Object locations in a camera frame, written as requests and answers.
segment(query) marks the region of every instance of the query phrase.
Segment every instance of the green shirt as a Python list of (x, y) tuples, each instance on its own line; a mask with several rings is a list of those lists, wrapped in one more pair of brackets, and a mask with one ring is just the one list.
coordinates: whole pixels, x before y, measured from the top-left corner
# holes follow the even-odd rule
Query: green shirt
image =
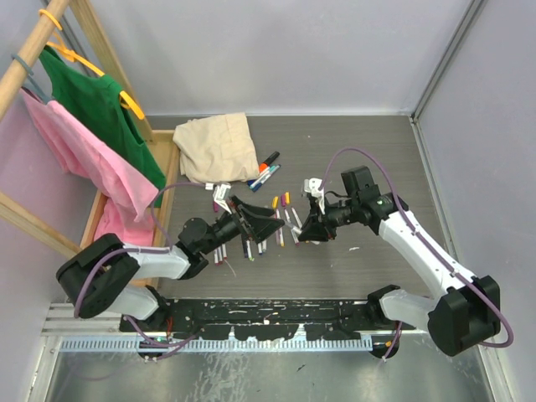
[(44, 47), (39, 60), (52, 82), (52, 96), (159, 190), (164, 188), (166, 176), (128, 111), (121, 107), (121, 86), (109, 75), (93, 78), (71, 69), (49, 46)]

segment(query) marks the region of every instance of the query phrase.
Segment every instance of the blue marker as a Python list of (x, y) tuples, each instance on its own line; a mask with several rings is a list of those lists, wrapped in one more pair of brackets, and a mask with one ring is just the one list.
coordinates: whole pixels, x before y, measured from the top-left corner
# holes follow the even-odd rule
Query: blue marker
[(275, 166), (272, 166), (270, 168), (270, 172), (268, 174), (266, 174), (262, 180), (260, 180), (260, 183), (256, 184), (251, 190), (253, 190), (253, 192), (256, 192), (264, 183), (266, 183), (266, 181), (271, 178), (272, 174), (274, 174), (277, 169), (279, 169), (281, 167), (281, 165), (275, 165)]

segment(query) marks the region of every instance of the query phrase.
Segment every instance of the orange marker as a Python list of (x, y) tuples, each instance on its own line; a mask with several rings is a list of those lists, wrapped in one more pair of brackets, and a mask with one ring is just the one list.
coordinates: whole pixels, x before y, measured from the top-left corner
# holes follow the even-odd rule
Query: orange marker
[[(263, 163), (259, 166), (259, 173), (263, 173), (270, 165), (279, 157), (280, 153), (275, 151), (272, 153)], [(250, 186), (255, 180), (248, 180), (248, 186)]]

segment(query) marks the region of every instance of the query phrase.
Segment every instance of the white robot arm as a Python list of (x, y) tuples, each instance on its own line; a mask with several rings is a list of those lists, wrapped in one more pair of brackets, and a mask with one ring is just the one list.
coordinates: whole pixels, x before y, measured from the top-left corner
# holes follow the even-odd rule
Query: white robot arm
[[(320, 179), (306, 180), (304, 190), (310, 200), (311, 212), (298, 239), (333, 240), (337, 227), (359, 222), (392, 245), (430, 289), (431, 298), (411, 295), (398, 286), (387, 286), (371, 293), (368, 304), (373, 319), (405, 322), (427, 331), (436, 346), (450, 356), (496, 335), (500, 330), (498, 317), (459, 277), (472, 283), (497, 309), (500, 300), (498, 284), (490, 276), (477, 278), (453, 260), (400, 200), (406, 217), (415, 227), (410, 228), (398, 210), (393, 194), (380, 194), (367, 167), (347, 170), (341, 176), (348, 195), (336, 204), (325, 199)], [(449, 262), (454, 273), (445, 268), (431, 249)]]

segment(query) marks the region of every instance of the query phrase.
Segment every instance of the clothes hanger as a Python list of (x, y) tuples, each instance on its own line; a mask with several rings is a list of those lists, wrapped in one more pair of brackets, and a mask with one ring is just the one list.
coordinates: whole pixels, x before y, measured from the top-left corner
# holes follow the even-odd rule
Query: clothes hanger
[(18, 54), (12, 54), (11, 58), (13, 60), (17, 60), (26, 70), (28, 73), (28, 81), (30, 81), (30, 84), (32, 84), (33, 88), (28, 88), (25, 85), (23, 85), (23, 88), (25, 90), (31, 90), (43, 103), (49, 103), (52, 98), (44, 93), (44, 91), (41, 89), (39, 84), (32, 78), (32, 75), (34, 75), (32, 69), (30, 66), (23, 60), (22, 57), (20, 57)]
[[(49, 12), (41, 9), (39, 10), (39, 14), (44, 14), (47, 17), (49, 17), (54, 23), (54, 25), (56, 26), (56, 28), (58, 28), (59, 30), (62, 30), (61, 24)], [(72, 63), (74, 63), (75, 61), (82, 63), (88, 69), (90, 69), (95, 74), (97, 74), (99, 77), (105, 74), (104, 71), (99, 69), (96, 65), (92, 64), (90, 61), (84, 59), (82, 56), (77, 54), (73, 49), (67, 48), (67, 46), (65, 46), (64, 40), (61, 38), (61, 36), (59, 36), (57, 32), (54, 31), (53, 36), (58, 39), (59, 44), (49, 41), (47, 42), (47, 45), (50, 46), (51, 48), (57, 49), (59, 53), (65, 57), (66, 60)], [(145, 118), (145, 114), (143, 113), (142, 108), (124, 90), (120, 92), (119, 96), (124, 101), (124, 102), (121, 102), (121, 106), (123, 106), (125, 109), (131, 109), (138, 119), (143, 120)]]

